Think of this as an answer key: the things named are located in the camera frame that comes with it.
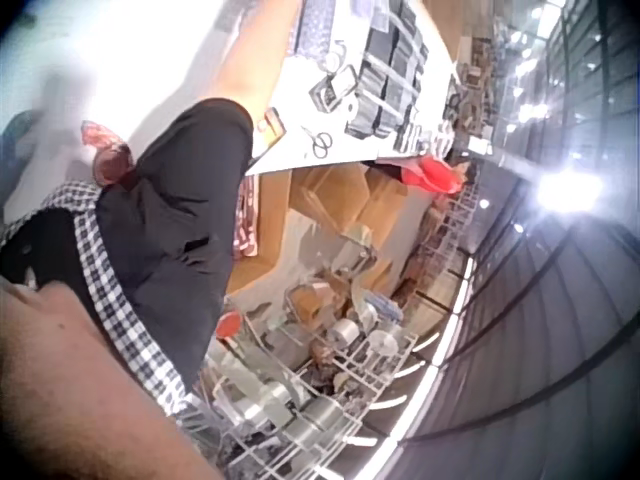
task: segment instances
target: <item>black t-shirt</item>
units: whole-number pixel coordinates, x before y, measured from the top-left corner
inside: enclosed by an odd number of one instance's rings
[[[184,112],[102,192],[96,215],[108,258],[147,331],[189,389],[220,315],[232,268],[238,187],[253,125],[234,102],[206,100]],[[40,286],[60,281],[100,322],[80,266],[72,214],[48,210],[0,252],[0,272]]]

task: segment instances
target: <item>scissors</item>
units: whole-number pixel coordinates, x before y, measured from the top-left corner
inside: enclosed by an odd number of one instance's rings
[[[329,156],[329,149],[333,146],[333,137],[327,132],[314,135],[304,127],[302,127],[302,130],[309,135],[309,138],[313,141],[312,151],[316,158],[320,160],[327,158]]]

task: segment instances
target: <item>skin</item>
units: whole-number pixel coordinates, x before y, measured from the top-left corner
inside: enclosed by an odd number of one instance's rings
[[[263,0],[204,98],[269,105],[301,0]],[[3,438],[45,477],[222,479],[113,356],[76,295],[2,281]]]

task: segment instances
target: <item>box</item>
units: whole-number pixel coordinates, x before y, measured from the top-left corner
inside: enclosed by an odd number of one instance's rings
[[[291,208],[338,234],[356,221],[368,199],[365,167],[360,163],[293,172]]]
[[[260,176],[258,255],[245,257],[234,263],[227,285],[228,294],[248,288],[277,265],[289,211],[290,191],[291,171]]]
[[[365,179],[369,199],[357,222],[369,227],[373,233],[373,247],[379,250],[398,220],[408,190],[406,185],[373,168],[367,171]]]

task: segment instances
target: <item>checkered shirt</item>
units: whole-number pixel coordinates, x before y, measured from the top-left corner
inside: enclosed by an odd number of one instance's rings
[[[64,208],[74,216],[76,242],[84,279],[102,325],[127,366],[167,415],[182,408],[185,387],[173,363],[162,352],[133,311],[109,262],[96,218],[100,189],[84,182],[68,182],[53,191],[42,207],[8,225],[0,249],[36,213]]]

